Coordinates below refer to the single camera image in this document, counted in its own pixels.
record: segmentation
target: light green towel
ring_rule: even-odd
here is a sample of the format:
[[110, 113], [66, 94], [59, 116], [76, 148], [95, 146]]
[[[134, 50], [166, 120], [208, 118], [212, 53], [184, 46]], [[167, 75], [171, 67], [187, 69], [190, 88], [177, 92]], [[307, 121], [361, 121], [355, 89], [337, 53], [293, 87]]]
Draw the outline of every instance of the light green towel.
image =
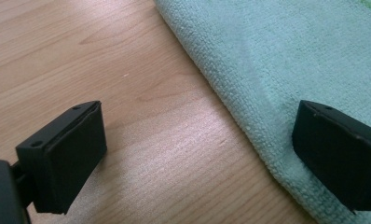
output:
[[357, 0], [156, 3], [296, 200], [321, 223], [371, 223], [371, 212], [355, 216], [322, 185], [291, 140], [301, 99], [333, 106], [371, 126], [371, 8]]

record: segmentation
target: folded towel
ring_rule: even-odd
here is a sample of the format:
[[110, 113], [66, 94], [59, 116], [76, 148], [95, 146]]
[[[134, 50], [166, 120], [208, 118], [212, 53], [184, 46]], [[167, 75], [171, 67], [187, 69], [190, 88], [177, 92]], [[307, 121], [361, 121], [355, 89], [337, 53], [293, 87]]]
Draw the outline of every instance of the folded towel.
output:
[[371, 8], [356, 0], [156, 3], [295, 199], [321, 223], [371, 223], [371, 212], [355, 216], [323, 186], [294, 153], [291, 138], [301, 99], [371, 126]]

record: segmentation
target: wooden surface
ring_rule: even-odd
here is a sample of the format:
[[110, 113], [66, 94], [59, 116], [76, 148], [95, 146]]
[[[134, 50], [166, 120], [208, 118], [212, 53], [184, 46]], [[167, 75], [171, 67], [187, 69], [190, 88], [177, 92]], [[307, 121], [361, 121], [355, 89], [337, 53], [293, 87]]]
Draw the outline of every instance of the wooden surface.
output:
[[0, 0], [0, 159], [103, 102], [108, 152], [33, 223], [314, 223], [268, 174], [151, 0]]

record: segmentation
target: tabletop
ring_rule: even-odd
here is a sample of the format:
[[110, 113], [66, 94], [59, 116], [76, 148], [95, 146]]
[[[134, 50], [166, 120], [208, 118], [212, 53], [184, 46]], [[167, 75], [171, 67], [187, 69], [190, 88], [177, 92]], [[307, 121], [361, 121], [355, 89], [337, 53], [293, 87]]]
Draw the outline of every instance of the tabletop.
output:
[[93, 100], [107, 153], [67, 215], [31, 204], [33, 223], [315, 223], [152, 0], [0, 0], [0, 160]]

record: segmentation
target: wooden table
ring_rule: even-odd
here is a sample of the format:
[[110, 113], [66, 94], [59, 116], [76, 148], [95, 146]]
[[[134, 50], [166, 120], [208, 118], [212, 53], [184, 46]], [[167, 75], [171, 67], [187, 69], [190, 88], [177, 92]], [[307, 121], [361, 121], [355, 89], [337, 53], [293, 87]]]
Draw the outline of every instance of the wooden table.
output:
[[66, 216], [31, 205], [33, 223], [314, 223], [153, 1], [0, 0], [0, 159], [91, 100], [107, 155]]

